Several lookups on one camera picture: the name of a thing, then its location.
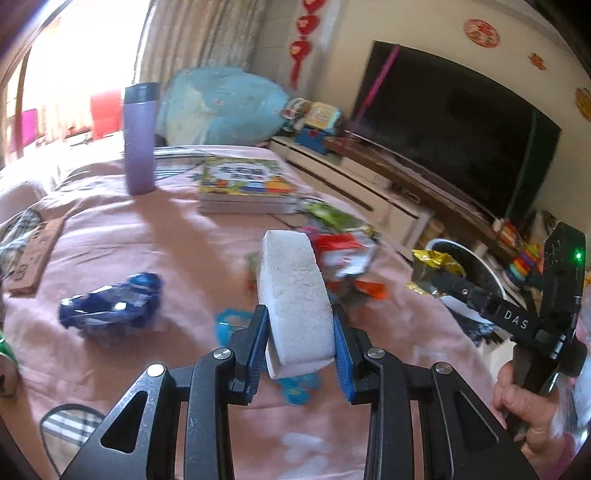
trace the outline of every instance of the pink cable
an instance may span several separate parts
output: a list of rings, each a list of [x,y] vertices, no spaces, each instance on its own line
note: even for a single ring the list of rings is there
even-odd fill
[[[361,104],[361,108],[359,109],[359,112],[357,113],[357,117],[355,118],[355,123],[353,124],[353,128],[351,129],[351,132],[357,131],[357,127],[359,126],[359,122],[361,121],[361,119],[365,115],[365,111],[374,102],[375,97],[378,94],[378,92],[379,92],[379,90],[380,90],[380,88],[381,88],[384,80],[386,79],[388,73],[390,73],[390,70],[392,68],[392,65],[394,65],[394,61],[398,57],[398,54],[400,53],[400,50],[402,50],[402,47],[400,45],[396,45],[392,49],[392,51],[390,52],[390,55],[388,56],[388,59],[384,63],[384,66],[382,66],[382,70],[379,72],[379,75],[375,79],[375,82],[374,82],[373,86],[371,87],[371,89],[369,90],[367,96],[365,97],[365,100]]]

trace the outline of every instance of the blue snack wrapper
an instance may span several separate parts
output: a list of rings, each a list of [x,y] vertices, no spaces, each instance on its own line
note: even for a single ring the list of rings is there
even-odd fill
[[[63,299],[60,323],[83,336],[121,336],[151,326],[160,306],[162,280],[154,273],[138,273],[125,283],[106,285],[87,295]]]
[[[244,328],[251,322],[252,312],[244,310],[226,309],[216,317],[217,338],[222,346],[227,346],[230,336]],[[273,380],[281,387],[281,395],[289,405],[302,406],[310,401],[314,390],[322,386],[318,373],[301,375],[299,377],[280,378]]]

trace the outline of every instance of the purple water bottle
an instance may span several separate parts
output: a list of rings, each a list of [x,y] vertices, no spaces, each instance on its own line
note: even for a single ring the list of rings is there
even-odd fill
[[[159,91],[159,83],[138,83],[125,89],[125,178],[130,195],[143,195],[155,188],[154,130]]]

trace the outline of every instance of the blue gripper pad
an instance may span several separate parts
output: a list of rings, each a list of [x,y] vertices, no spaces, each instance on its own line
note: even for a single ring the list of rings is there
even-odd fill
[[[269,339],[269,313],[267,309],[260,310],[257,307],[253,315],[262,315],[262,319],[258,325],[255,339],[252,343],[252,348],[248,356],[246,368],[248,371],[248,380],[246,382],[246,396],[251,402],[258,391],[258,384],[261,379],[261,370],[265,365],[265,348],[267,347],[267,340]]]
[[[335,363],[336,373],[339,379],[340,389],[343,391],[347,401],[352,401],[355,396],[355,386],[353,385],[353,360],[347,347],[347,342],[343,334],[343,328],[336,313],[333,313],[333,323],[335,325]]]

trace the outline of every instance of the white cabinet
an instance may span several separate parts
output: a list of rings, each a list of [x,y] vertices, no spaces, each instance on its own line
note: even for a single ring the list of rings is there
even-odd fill
[[[377,183],[388,185],[383,177],[358,164],[360,168],[357,168],[348,158],[341,162],[334,154],[320,155],[286,137],[274,137],[270,149],[286,159],[301,179],[317,192],[332,195],[359,209],[381,231],[384,240],[412,259],[411,249],[431,218],[429,210],[380,188]]]

